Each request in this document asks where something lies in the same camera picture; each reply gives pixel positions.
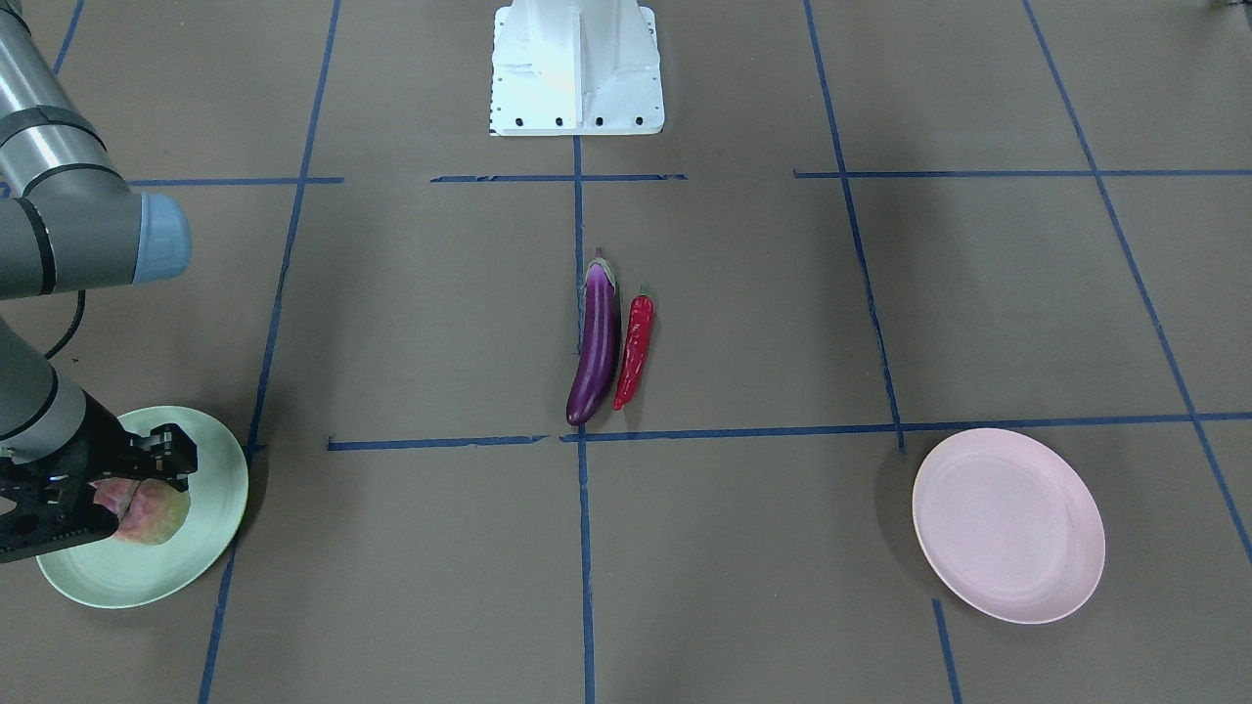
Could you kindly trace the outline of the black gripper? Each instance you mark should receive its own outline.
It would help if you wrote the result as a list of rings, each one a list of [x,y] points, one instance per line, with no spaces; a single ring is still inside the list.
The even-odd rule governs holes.
[[[200,450],[179,423],[136,435],[88,395],[84,418],[68,443],[26,463],[3,460],[3,499],[14,506],[1,517],[1,561],[81,547],[116,534],[121,519],[98,504],[94,482],[155,480],[188,492],[198,468]]]

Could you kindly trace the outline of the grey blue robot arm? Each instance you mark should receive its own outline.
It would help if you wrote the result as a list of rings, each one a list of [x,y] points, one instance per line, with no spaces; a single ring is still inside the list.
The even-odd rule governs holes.
[[[28,299],[182,276],[192,227],[167,195],[131,189],[35,46],[18,1],[1,14],[1,294]],[[1,557],[15,562],[111,537],[120,521],[96,504],[108,479],[197,472],[197,445],[175,423],[140,433],[3,327]]]

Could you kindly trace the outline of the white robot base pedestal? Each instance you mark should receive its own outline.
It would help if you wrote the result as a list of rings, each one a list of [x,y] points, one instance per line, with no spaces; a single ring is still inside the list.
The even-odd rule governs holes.
[[[515,1],[496,10],[490,134],[654,135],[666,108],[654,9]]]

